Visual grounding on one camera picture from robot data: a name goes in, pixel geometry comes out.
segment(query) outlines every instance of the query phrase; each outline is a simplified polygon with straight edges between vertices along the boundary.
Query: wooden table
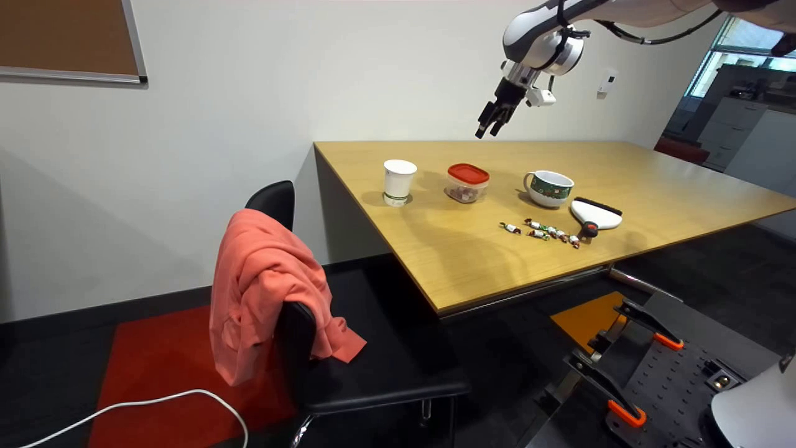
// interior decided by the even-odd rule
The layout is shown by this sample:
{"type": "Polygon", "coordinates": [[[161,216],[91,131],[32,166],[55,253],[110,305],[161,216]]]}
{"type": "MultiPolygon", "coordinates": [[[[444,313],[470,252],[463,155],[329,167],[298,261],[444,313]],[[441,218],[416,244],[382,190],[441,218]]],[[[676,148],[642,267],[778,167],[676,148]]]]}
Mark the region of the wooden table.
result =
{"type": "Polygon", "coordinates": [[[390,245],[439,314],[495,301],[507,292],[605,266],[718,230],[796,209],[790,198],[707,168],[621,142],[316,142],[315,147],[390,245]],[[418,167],[411,202],[381,198],[383,162],[418,167]],[[443,192],[447,168],[472,163],[490,173],[486,197],[460,204],[443,192]],[[526,171],[575,181],[557,210],[532,202],[526,171]],[[557,240],[510,234],[498,226],[533,218],[577,233],[572,198],[622,210],[622,225],[579,250],[557,240]]]}

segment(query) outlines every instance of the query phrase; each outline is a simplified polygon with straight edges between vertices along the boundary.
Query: chair backrest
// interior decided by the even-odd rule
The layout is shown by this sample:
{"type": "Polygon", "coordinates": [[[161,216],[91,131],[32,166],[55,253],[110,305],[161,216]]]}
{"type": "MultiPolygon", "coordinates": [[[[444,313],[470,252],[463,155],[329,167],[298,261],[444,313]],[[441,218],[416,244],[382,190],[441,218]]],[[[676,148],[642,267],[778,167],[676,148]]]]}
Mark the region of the chair backrest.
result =
{"type": "MultiPolygon", "coordinates": [[[[295,212],[293,183],[283,180],[262,188],[246,202],[246,208],[259,210],[292,231],[295,212]]],[[[287,387],[298,402],[310,367],[314,341],[315,318],[312,312],[301,303],[284,302],[274,329],[273,347],[281,362],[287,387]]]]}
{"type": "Polygon", "coordinates": [[[288,230],[293,231],[295,200],[293,183],[283,180],[263,187],[253,194],[246,202],[246,208],[259,210],[277,220],[288,230]]]}

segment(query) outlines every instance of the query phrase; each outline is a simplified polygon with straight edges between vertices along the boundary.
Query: red mat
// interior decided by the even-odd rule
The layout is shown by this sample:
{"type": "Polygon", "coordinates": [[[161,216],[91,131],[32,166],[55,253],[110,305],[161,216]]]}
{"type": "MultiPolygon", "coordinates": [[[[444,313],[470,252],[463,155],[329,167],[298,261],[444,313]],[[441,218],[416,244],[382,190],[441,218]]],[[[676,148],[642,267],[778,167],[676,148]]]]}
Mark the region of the red mat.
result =
{"type": "MultiPolygon", "coordinates": [[[[294,409],[278,366],[238,387],[216,373],[210,351],[209,307],[174,312],[119,325],[97,409],[205,389],[220,396],[244,418],[249,432],[291,417],[294,409]]],[[[206,395],[114,409],[97,417],[91,448],[211,446],[243,434],[229,411],[206,395]]]]}

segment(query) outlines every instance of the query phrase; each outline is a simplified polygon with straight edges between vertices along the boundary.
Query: black chair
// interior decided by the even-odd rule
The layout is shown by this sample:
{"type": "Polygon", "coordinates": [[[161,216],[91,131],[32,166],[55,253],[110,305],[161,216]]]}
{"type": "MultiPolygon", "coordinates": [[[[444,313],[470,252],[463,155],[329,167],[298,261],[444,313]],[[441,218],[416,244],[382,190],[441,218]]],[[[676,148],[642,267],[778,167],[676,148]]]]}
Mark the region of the black chair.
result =
{"type": "MultiPolygon", "coordinates": [[[[247,208],[260,210],[291,229],[294,191],[290,181],[263,188],[247,208]]],[[[449,441],[455,440],[456,397],[470,391],[439,319],[412,279],[392,257],[347,261],[327,269],[332,315],[343,316],[368,343],[351,363],[310,360],[315,320],[304,305],[286,302],[275,329],[275,349],[299,411],[300,442],[313,419],[399,403],[421,402],[420,421],[431,417],[431,400],[448,398],[449,441]]]]}

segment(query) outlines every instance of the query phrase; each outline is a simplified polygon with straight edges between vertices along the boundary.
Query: white paper cup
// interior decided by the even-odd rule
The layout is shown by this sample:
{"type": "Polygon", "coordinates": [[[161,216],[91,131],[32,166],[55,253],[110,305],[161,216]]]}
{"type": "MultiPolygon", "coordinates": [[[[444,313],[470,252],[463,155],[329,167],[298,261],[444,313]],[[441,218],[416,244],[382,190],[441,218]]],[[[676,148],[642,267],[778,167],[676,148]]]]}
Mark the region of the white paper cup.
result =
{"type": "Polygon", "coordinates": [[[417,166],[406,160],[391,159],[384,162],[384,202],[389,206],[400,207],[406,204],[412,178],[417,166]]]}

